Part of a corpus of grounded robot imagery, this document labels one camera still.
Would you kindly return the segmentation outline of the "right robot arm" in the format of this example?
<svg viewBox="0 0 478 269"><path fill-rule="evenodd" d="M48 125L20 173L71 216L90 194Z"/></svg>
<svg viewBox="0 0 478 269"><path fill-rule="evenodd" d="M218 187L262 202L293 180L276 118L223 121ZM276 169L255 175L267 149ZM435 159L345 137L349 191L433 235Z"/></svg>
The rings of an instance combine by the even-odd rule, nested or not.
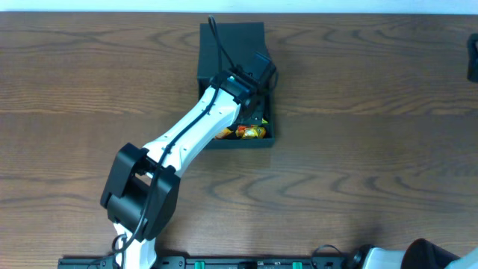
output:
<svg viewBox="0 0 478 269"><path fill-rule="evenodd" d="M342 268L477 269L477 250L459 257L424 238L413 241L404 251L363 245L351 256L342 252L338 256L343 259Z"/></svg>

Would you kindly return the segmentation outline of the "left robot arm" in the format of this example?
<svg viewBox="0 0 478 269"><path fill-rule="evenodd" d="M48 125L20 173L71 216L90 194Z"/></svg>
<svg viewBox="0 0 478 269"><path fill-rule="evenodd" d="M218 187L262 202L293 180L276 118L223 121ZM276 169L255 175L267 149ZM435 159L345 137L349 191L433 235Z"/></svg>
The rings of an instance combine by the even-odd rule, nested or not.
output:
<svg viewBox="0 0 478 269"><path fill-rule="evenodd" d="M218 73L196 105L169 131L141 148L116 154L100 204L114 224L116 268L152 268L155 239L176 209L181 176L240 110L270 89L270 76L238 69Z"/></svg>

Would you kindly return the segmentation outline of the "orange Lemond snack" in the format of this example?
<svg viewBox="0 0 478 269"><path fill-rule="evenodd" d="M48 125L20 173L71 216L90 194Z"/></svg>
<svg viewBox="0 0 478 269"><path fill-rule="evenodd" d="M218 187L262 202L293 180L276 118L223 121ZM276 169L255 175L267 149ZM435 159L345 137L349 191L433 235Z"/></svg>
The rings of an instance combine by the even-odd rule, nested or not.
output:
<svg viewBox="0 0 478 269"><path fill-rule="evenodd" d="M238 126L235 134L240 139L262 139L267 130L262 126Z"/></svg>
<svg viewBox="0 0 478 269"><path fill-rule="evenodd" d="M229 129L229 128L225 128L223 129L221 132L219 132L218 134L215 135L215 139L216 140L222 140L222 139L226 139L229 135L233 134L234 132Z"/></svg>

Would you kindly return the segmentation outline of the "dark green box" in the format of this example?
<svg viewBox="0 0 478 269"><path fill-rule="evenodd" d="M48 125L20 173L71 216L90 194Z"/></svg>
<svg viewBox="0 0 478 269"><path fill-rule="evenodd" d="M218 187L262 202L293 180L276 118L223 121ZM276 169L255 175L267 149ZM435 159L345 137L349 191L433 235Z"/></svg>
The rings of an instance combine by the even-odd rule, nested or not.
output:
<svg viewBox="0 0 478 269"><path fill-rule="evenodd" d="M264 24L262 22L224 23L217 26L223 48L231 57L234 64L246 69L256 52L269 57L265 43ZM207 24L199 27L199 60L197 68L198 97L201 98L210 79L217 74L217 44ZM265 96L264 119L269 124L265 127L267 133L262 139L238 139L235 134L226 139L213 139L206 149L257 149L270 148L275 143L273 96ZM238 126L234 123L229 128L234 131Z"/></svg>

